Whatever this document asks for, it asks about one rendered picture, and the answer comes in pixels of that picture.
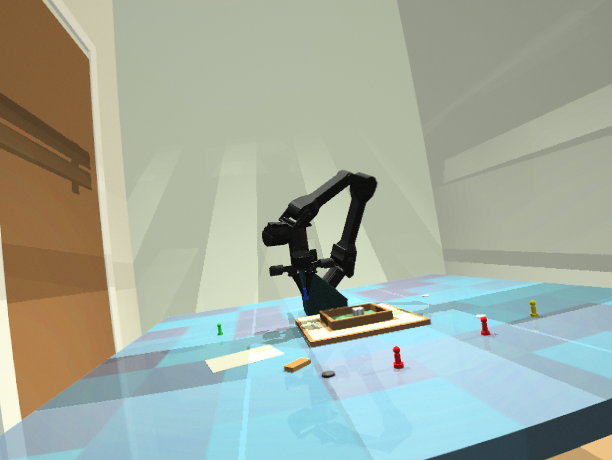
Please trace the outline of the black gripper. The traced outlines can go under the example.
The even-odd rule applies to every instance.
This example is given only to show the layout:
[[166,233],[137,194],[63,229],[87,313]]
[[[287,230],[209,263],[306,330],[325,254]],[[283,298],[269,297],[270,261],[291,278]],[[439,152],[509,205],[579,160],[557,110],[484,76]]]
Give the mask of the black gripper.
[[[289,244],[290,256],[291,256],[291,248],[293,249],[293,247],[296,247],[296,250],[298,251],[298,250],[303,250],[303,246],[308,246],[308,242]],[[309,250],[309,246],[308,246],[308,250]],[[298,270],[306,269],[307,271],[305,272],[305,281],[306,281],[307,296],[309,296],[311,281],[312,281],[313,275],[317,273],[316,269],[318,267],[324,268],[324,269],[333,268],[335,267],[334,260],[332,258],[318,259],[318,262],[311,263],[311,267],[309,268],[303,267],[299,269],[295,269],[294,265],[291,265],[291,266],[275,265],[275,266],[270,266],[269,272],[270,272],[270,276],[278,276],[278,275],[282,275],[284,272],[287,272],[288,276],[292,277],[293,280],[295,281],[302,297],[304,297],[304,292],[303,292]]]

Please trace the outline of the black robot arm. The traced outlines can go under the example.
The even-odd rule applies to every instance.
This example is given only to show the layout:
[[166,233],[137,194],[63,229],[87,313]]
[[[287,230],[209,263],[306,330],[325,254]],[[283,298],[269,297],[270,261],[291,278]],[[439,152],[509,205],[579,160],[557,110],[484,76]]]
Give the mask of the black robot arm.
[[[268,222],[262,231],[262,240],[267,247],[308,242],[306,227],[312,226],[309,222],[326,202],[349,185],[352,199],[344,230],[341,240],[333,244],[330,253],[335,267],[330,268],[322,278],[335,289],[345,276],[350,279],[354,275],[357,257],[356,238],[366,203],[373,197],[378,185],[374,176],[340,170],[311,194],[291,201],[278,219],[280,222]],[[296,222],[290,220],[290,217]],[[308,246],[303,246],[303,250],[298,251],[296,247],[291,248],[290,258],[291,265],[294,265],[295,269],[309,268],[311,262],[318,261],[317,250],[308,250]]]

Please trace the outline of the red game pawn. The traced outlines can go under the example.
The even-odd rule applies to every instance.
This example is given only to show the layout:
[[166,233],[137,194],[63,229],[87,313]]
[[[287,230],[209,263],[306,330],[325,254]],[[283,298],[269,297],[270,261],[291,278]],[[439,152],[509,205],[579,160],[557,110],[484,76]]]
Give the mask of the red game pawn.
[[488,326],[487,326],[487,319],[485,317],[481,318],[481,326],[482,326],[482,331],[481,334],[482,335],[489,335],[490,334],[490,330],[488,330]]
[[393,347],[392,351],[394,353],[394,359],[395,359],[395,362],[393,363],[394,368],[396,368],[396,369],[403,368],[404,367],[404,363],[401,362],[401,356],[400,356],[400,349],[399,349],[399,347],[397,347],[397,346]]

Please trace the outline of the yellow game pawn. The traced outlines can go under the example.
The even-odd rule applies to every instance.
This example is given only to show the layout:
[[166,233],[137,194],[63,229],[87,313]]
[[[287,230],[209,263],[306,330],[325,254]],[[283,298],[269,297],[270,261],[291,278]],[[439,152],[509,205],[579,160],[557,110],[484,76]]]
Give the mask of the yellow game pawn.
[[536,303],[534,301],[530,301],[530,305],[531,305],[531,310],[532,310],[532,313],[530,313],[531,317],[538,317],[539,313],[537,313],[536,311]]

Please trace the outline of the orange rectangular block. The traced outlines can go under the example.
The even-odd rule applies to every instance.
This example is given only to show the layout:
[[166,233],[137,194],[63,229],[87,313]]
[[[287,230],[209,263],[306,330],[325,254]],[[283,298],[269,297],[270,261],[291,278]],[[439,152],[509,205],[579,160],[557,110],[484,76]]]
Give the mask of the orange rectangular block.
[[295,372],[311,363],[310,358],[299,358],[285,366],[283,366],[284,371]]

